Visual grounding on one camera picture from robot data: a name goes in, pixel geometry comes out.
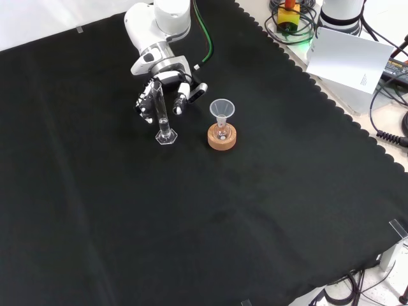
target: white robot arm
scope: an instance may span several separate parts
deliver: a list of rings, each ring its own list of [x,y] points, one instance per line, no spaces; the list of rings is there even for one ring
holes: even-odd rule
[[[135,105],[135,110],[153,122],[152,83],[180,84],[173,112],[181,115],[187,102],[194,102],[207,91],[206,84],[196,84],[184,56],[175,56],[169,43],[181,40],[190,31],[190,0],[155,0],[154,5],[136,3],[126,12],[126,31],[140,57],[133,64],[133,75],[150,73],[152,78]]]

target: white paper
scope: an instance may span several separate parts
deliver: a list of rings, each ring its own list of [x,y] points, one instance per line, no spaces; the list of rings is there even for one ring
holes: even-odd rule
[[[393,47],[319,27],[306,72],[372,94]]]

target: black cable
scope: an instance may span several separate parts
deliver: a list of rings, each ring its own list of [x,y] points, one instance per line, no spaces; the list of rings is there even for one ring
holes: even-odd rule
[[[354,282],[351,281],[352,288],[351,288],[351,294],[350,294],[350,296],[348,296],[348,297],[345,298],[345,299],[341,299],[341,300],[336,300],[336,299],[331,298],[330,296],[327,295],[327,292],[324,292],[324,296],[326,297],[327,302],[329,302],[330,304],[333,304],[333,305],[346,305],[346,304],[344,304],[344,303],[348,302],[348,303],[352,303],[351,306],[357,306],[357,305],[358,305],[358,302],[359,302],[359,300],[360,300],[360,295],[363,295],[365,298],[369,299],[370,301],[372,301],[372,302],[374,302],[374,303],[376,303],[376,304],[378,304],[378,305],[380,305],[380,306],[385,306],[384,304],[379,303],[379,302],[373,300],[372,298],[368,297],[367,295],[364,294],[364,292],[366,292],[366,291],[368,291],[368,290],[370,290],[370,289],[372,289],[372,288],[378,286],[380,283],[382,283],[383,281],[385,281],[385,280],[387,279],[387,277],[390,275],[390,273],[392,272],[392,270],[394,269],[394,266],[395,266],[395,262],[394,262],[393,266],[391,267],[391,270],[387,273],[387,275],[384,277],[383,280],[381,280],[381,281],[378,282],[377,284],[375,284],[375,285],[373,285],[373,286],[367,288],[366,290],[363,290],[364,278],[365,278],[365,270],[357,271],[357,272],[351,272],[351,273],[349,273],[347,276],[341,278],[340,280],[338,280],[338,281],[336,281],[336,282],[332,282],[331,284],[328,285],[328,286],[331,286],[332,284],[338,284],[338,283],[340,283],[340,282],[342,282],[342,281],[345,281],[346,279],[349,279],[349,280],[351,281],[350,277],[352,277],[353,280],[354,280]],[[356,283],[356,281],[355,281],[355,279],[354,279],[354,277],[353,277],[353,275],[352,275],[353,273],[354,273],[354,275],[357,275],[357,274],[358,274],[358,277],[359,277],[359,278],[358,278],[358,283]],[[315,305],[315,304],[313,304],[314,301],[315,301],[315,300],[313,300],[313,301],[310,303],[309,306],[314,306],[314,305]]]
[[[384,277],[382,280],[380,280],[377,284],[375,284],[375,285],[373,285],[373,286],[371,286],[371,287],[368,287],[367,289],[363,290],[361,293],[364,293],[364,292],[366,292],[366,291],[368,291],[368,290],[370,290],[370,289],[372,289],[372,288],[374,288],[374,287],[380,285],[380,283],[382,283],[383,281],[385,281],[385,280],[387,279],[387,277],[390,275],[390,273],[393,271],[393,269],[394,269],[394,267],[395,267],[395,263],[396,263],[396,261],[394,261],[393,266],[391,267],[391,269],[389,270],[389,272],[387,273],[387,275],[385,275],[385,277]]]
[[[408,147],[408,138],[391,135],[391,134],[388,134],[388,133],[385,133],[383,131],[378,130],[377,127],[375,126],[374,120],[372,118],[372,106],[374,104],[374,101],[375,101],[376,97],[378,96],[379,92],[381,91],[381,89],[384,89],[384,87],[387,86],[389,83],[391,83],[392,81],[394,81],[395,79],[397,79],[399,77],[402,77],[403,75],[408,75],[408,72],[400,73],[399,75],[396,75],[396,76],[393,76],[392,78],[390,78],[384,84],[379,84],[380,89],[377,90],[377,92],[374,94],[374,97],[372,98],[372,101],[371,101],[371,104],[370,104],[369,115],[370,115],[371,125],[377,131],[377,136],[378,137],[380,137],[380,138],[382,138],[384,140],[387,140],[389,142],[399,144],[402,147]]]
[[[350,295],[347,298],[343,298],[343,299],[335,299],[332,298],[327,291],[324,289],[324,297],[326,298],[327,302],[336,306],[345,306],[347,304],[350,304],[351,302],[354,301],[354,299],[356,298],[357,294],[359,293],[359,286],[356,283],[356,280],[354,279],[354,277],[351,275],[351,273],[348,273],[347,275],[347,279],[350,281],[351,283],[351,292]]]
[[[408,103],[406,102],[406,100],[404,99],[404,97],[401,95],[401,93],[398,90],[398,86],[396,84],[394,84],[394,91],[397,94],[397,96],[402,100],[402,102],[404,102],[405,106],[408,106]]]
[[[297,45],[300,43],[305,43],[310,41],[313,38],[313,34],[314,31],[316,30],[316,23],[314,22],[314,19],[317,15],[317,12],[315,9],[313,9],[314,4],[316,3],[316,1],[314,0],[303,0],[303,2],[307,3],[305,5],[301,4],[301,10],[300,11],[296,11],[294,9],[291,8],[285,8],[285,6],[283,4],[280,4],[280,1],[278,0],[271,0],[270,1],[270,7],[272,10],[272,15],[271,17],[267,18],[265,20],[265,30],[268,32],[268,34],[276,41],[278,41],[279,43],[282,43],[283,45]],[[284,8],[287,11],[293,11],[296,14],[300,15],[300,19],[302,20],[306,20],[307,23],[306,25],[299,29],[299,30],[295,30],[295,31],[290,31],[289,29],[285,29],[282,26],[280,26],[276,19],[275,16],[276,14],[278,14],[278,10],[279,8]],[[276,25],[277,30],[280,29],[283,32],[283,35],[285,36],[305,36],[305,35],[309,35],[308,38],[304,39],[304,40],[298,40],[298,41],[283,41],[281,40],[275,33],[271,32],[271,30],[269,30],[268,28],[268,21],[271,20],[274,22],[274,24]],[[309,28],[309,30],[307,32],[302,33],[302,31],[306,28]]]
[[[374,30],[364,19],[363,14],[361,14],[361,23],[364,25],[364,28],[367,30],[367,32],[369,33],[369,35],[371,35],[371,37],[375,40],[378,41],[378,38],[375,35],[378,35],[379,37],[381,37],[383,40],[385,40],[387,43],[389,43],[390,45],[394,46],[397,50],[399,50],[400,52],[404,53],[406,56],[408,56],[408,53],[406,51],[404,51],[403,49],[401,49],[399,46],[397,46],[396,44],[394,44],[392,41],[388,40],[387,38],[385,38],[383,35],[381,35],[380,33],[378,33],[376,30]]]

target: wooden stand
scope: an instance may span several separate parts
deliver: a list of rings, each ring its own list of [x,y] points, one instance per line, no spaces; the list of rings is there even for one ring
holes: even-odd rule
[[[216,127],[216,123],[210,126],[207,132],[208,144],[215,150],[218,151],[225,151],[232,148],[235,143],[237,142],[237,131],[235,127],[231,124],[228,124],[229,128],[231,129],[231,136],[228,139],[221,140],[214,137],[214,128]]]

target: clear funnel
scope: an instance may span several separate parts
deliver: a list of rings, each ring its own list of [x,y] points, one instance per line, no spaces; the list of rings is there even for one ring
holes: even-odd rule
[[[231,128],[227,124],[235,112],[234,104],[227,99],[217,99],[210,104],[210,112],[217,119],[217,126],[214,128],[214,137],[225,140],[231,136]]]

